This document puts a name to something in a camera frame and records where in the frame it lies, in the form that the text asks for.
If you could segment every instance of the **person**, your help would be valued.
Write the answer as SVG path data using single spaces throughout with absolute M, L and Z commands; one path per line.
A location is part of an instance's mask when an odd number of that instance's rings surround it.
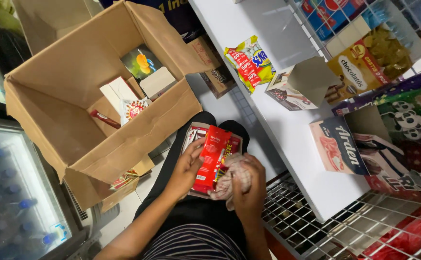
M 181 149 L 192 122 L 216 125 L 208 112 L 195 115 L 177 131 L 158 178 L 139 206 L 133 222 L 95 260 L 194 260 L 194 259 L 271 259 L 265 240 L 261 214 L 266 197 L 265 168 L 247 153 L 249 135 L 242 125 L 229 120 L 218 127 L 242 137 L 242 151 L 250 163 L 243 167 L 252 176 L 245 194 L 233 177 L 234 211 L 225 201 L 187 195 L 202 165 L 205 138 Z

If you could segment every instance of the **yellow snack bag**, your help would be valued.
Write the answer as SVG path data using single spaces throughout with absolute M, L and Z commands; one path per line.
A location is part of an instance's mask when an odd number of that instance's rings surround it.
M 240 80 L 251 94 L 255 86 L 270 82 L 276 73 L 270 59 L 252 36 L 236 48 L 225 48 L 225 57 L 238 71 Z

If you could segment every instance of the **black pants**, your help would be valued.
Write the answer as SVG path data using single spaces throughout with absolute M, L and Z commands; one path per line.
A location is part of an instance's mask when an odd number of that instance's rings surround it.
M 209 112 L 203 111 L 191 118 L 190 121 L 178 130 L 177 137 L 175 138 L 167 158 L 162 165 L 159 176 L 157 177 L 157 180 L 148 196 L 138 207 L 134 220 L 143 213 L 143 211 L 165 189 L 167 182 L 172 175 L 173 169 L 175 168 L 175 164 L 180 156 L 181 148 L 187 134 L 186 132 L 192 122 L 217 125 L 214 116 Z M 241 136 L 243 139 L 242 152 L 247 152 L 249 134 L 242 125 L 236 121 L 228 120 L 221 123 L 218 127 Z M 213 201 L 194 196 L 186 196 L 175 205 L 155 237 L 171 228 L 190 223 L 207 225 L 219 230 L 220 232 L 226 233 L 235 241 L 243 252 L 246 251 L 246 238 L 244 236 L 242 224 L 234 211 L 227 210 L 225 201 Z

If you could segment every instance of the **refrigerator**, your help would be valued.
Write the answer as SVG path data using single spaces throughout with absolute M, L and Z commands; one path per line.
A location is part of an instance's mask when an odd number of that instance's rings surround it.
M 0 103 L 0 260 L 65 259 L 90 231 L 70 191 L 4 108 Z

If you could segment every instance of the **hand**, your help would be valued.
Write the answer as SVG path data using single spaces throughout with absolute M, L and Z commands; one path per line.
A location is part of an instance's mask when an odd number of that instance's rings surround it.
M 234 210 L 244 228 L 261 227 L 262 210 L 266 197 L 265 167 L 254 156 L 245 153 L 250 162 L 241 162 L 242 167 L 252 176 L 252 185 L 245 194 L 241 190 L 241 180 L 233 177 Z
M 184 153 L 179 157 L 172 176 L 167 183 L 163 193 L 175 201 L 179 201 L 190 191 L 196 180 L 197 171 L 204 162 L 203 157 L 199 157 L 203 147 L 201 147 L 206 138 L 198 139 L 188 146 Z

